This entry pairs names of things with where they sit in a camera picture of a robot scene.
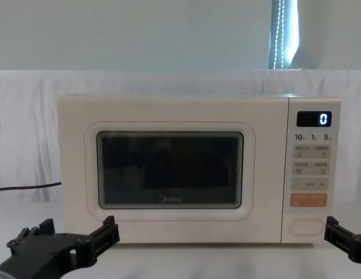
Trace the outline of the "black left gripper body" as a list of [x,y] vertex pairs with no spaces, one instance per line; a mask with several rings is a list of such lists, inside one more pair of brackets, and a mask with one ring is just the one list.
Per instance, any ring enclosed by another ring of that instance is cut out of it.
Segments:
[[10,257],[0,264],[8,276],[63,276],[78,268],[71,251],[81,243],[77,234],[31,234],[21,232],[10,240]]

